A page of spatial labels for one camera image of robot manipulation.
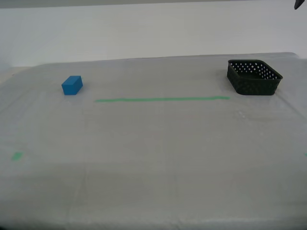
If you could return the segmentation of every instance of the black plastic basket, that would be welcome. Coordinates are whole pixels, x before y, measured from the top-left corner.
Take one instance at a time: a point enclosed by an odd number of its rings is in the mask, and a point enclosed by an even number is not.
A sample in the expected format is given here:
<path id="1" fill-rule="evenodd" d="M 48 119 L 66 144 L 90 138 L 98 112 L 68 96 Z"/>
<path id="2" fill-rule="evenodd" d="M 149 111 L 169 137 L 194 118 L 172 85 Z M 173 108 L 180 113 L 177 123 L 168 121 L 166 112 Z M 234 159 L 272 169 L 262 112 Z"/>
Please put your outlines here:
<path id="1" fill-rule="evenodd" d="M 242 95 L 273 95 L 283 79 L 260 60 L 229 60 L 227 78 Z"/>

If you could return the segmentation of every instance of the white wall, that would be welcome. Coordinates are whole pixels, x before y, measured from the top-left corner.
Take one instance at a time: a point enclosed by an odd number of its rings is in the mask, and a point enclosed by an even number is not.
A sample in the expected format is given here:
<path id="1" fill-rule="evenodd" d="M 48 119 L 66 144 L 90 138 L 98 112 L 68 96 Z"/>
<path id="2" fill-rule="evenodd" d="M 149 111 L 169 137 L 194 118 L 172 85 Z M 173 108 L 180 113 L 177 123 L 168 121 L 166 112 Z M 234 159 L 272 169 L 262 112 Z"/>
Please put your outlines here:
<path id="1" fill-rule="evenodd" d="M 294 52 L 307 57 L 307 3 L 294 0 L 0 10 L 0 63 Z"/>

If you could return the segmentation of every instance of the black object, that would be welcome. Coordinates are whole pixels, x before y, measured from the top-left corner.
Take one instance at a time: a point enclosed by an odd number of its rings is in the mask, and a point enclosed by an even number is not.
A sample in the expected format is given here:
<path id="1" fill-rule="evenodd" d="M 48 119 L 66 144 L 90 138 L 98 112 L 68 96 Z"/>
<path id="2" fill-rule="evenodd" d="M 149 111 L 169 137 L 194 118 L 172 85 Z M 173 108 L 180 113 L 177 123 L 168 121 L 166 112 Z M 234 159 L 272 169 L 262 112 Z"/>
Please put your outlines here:
<path id="1" fill-rule="evenodd" d="M 305 0 L 296 0 L 295 5 L 294 5 L 294 9 L 296 10 L 298 7 L 300 7 L 303 4 L 304 1 Z"/>
<path id="2" fill-rule="evenodd" d="M 283 79 L 260 60 L 229 60 L 227 78 L 242 95 L 273 95 Z"/>

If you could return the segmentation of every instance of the green tape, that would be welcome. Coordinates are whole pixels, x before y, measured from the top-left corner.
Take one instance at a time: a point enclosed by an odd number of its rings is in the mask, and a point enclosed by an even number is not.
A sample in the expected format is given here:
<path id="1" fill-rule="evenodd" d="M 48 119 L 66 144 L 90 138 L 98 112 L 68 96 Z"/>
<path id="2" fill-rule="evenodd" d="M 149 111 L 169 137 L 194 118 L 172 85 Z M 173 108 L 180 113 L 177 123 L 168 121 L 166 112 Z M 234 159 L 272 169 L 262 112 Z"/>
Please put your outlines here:
<path id="1" fill-rule="evenodd" d="M 22 152 L 15 152 L 14 155 L 12 156 L 12 161 L 17 161 L 23 156 Z"/>
<path id="2" fill-rule="evenodd" d="M 157 97 L 157 98 L 117 98 L 117 99 L 99 99 L 95 102 L 167 102 L 167 101 L 213 101 L 229 100 L 230 97 Z"/>

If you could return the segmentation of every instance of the blue block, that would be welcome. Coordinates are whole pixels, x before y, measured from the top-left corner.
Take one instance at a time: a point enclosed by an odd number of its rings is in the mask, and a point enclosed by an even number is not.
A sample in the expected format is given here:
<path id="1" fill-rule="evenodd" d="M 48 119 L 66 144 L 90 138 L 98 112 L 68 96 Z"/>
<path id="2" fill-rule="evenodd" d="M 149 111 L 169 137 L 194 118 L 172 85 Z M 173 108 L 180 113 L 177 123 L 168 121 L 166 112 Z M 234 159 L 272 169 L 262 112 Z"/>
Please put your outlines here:
<path id="1" fill-rule="evenodd" d="M 62 84 L 62 88 L 65 95 L 76 95 L 82 88 L 81 76 L 70 76 Z"/>

